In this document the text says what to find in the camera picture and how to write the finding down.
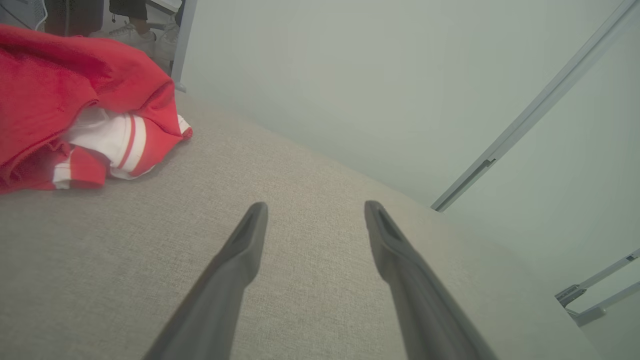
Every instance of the red and white jacket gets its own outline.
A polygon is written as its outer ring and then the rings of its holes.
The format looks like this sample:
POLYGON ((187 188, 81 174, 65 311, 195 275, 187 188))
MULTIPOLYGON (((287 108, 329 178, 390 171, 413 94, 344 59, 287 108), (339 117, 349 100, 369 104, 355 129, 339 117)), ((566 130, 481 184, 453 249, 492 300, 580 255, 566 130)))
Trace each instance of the red and white jacket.
POLYGON ((0 24, 0 193, 133 179, 191 135, 145 53, 0 24))

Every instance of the red garment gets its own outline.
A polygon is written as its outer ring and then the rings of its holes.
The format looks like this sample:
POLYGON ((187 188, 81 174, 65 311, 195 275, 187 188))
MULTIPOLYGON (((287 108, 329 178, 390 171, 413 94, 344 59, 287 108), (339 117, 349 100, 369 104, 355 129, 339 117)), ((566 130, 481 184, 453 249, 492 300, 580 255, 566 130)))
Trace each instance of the red garment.
POLYGON ((104 157, 61 137, 90 105, 143 119, 146 143, 132 177, 191 136, 180 130, 173 81, 142 51, 0 24, 0 193, 56 188, 54 167, 64 161, 77 174, 71 187, 102 186, 104 157))

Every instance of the red stripe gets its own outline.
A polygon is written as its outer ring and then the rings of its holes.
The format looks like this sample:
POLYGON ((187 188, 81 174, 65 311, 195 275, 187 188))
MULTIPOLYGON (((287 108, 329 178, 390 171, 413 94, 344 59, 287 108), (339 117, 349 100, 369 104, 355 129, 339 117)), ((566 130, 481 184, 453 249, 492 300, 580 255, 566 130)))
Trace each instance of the red stripe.
POLYGON ((124 156, 122 157, 122 161, 118 168, 122 168, 124 163, 127 162, 129 158, 129 154, 131 153, 131 148, 133 147, 133 139, 136 137, 136 121, 133 119, 133 115, 129 114, 129 118, 131 119, 131 135, 129 136, 129 143, 127 144, 127 150, 124 152, 124 156))

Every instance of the shoe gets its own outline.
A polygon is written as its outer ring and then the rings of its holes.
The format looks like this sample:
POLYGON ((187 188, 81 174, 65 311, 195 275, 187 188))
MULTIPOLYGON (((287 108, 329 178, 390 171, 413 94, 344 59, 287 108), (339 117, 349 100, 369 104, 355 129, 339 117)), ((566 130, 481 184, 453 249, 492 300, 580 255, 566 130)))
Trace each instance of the shoe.
POLYGON ((156 34, 150 30, 140 35, 133 24, 126 24, 108 33, 92 33, 91 37, 110 38, 125 43, 144 51, 150 58, 153 57, 156 50, 156 34))
POLYGON ((173 61, 179 34, 180 26, 175 23, 175 14, 173 14, 169 18, 169 23, 164 27, 164 33, 160 35, 160 40, 156 45, 155 58, 157 60, 173 61))

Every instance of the beige fabric surface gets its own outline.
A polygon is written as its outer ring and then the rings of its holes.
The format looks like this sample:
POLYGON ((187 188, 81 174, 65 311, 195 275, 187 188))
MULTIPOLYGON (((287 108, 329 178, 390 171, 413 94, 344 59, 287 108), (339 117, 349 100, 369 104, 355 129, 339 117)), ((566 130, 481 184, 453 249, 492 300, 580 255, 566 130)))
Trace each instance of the beige fabric surface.
POLYGON ((194 128, 151 173, 0 197, 0 358, 139 359, 249 205, 269 226, 234 359, 402 359, 364 201, 384 204, 502 359, 595 359, 502 248, 255 124, 177 94, 194 128))

